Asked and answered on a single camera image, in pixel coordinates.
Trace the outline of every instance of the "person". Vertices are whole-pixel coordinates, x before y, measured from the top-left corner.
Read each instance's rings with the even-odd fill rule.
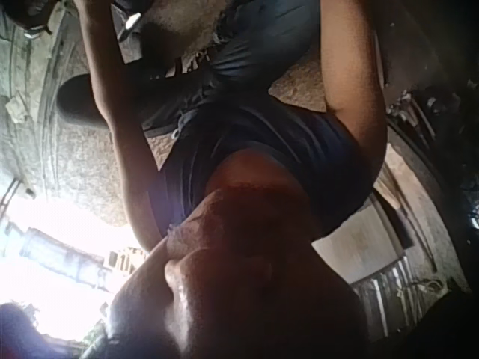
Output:
[[[76,5],[91,77],[60,90],[61,113],[109,128],[149,252],[85,358],[361,357],[361,304],[311,242],[361,207],[385,155],[366,0],[241,1],[207,66],[147,93],[122,61],[109,2]],[[319,29],[326,113],[268,94]],[[167,118],[145,125],[154,102]],[[95,111],[104,124],[87,118]],[[179,134],[158,171],[145,132],[172,121]]]

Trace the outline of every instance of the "dark pants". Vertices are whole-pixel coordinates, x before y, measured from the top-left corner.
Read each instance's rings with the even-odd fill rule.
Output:
[[[199,70],[164,79],[143,61],[128,64],[138,120],[154,137],[174,131],[180,118],[223,93],[267,91],[310,48],[320,27],[318,0],[252,0],[225,18],[231,40]],[[107,128],[94,103],[89,75],[65,82],[57,94],[68,123]]]

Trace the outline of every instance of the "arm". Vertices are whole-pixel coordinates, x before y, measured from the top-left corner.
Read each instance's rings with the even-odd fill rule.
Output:
[[[328,109],[357,140],[376,179],[387,132],[366,2],[321,0],[321,61]]]
[[[95,103],[112,133],[126,214],[141,246],[150,251],[161,240],[147,195],[158,167],[135,120],[110,4],[105,0],[76,3]]]

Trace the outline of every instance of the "dark blue t-shirt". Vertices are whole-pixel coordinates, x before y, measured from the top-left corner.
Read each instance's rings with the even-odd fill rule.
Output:
[[[159,231],[181,224],[204,199],[208,180],[232,153],[253,149],[294,175],[320,220],[338,228],[372,191],[370,165],[330,114],[286,105],[267,93],[236,94],[200,105],[149,190]]]

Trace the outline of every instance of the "sky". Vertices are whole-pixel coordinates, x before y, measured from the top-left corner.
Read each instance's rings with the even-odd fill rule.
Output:
[[[112,293],[92,289],[22,257],[0,258],[0,304],[32,303],[37,330],[63,340],[81,341],[101,318]]]

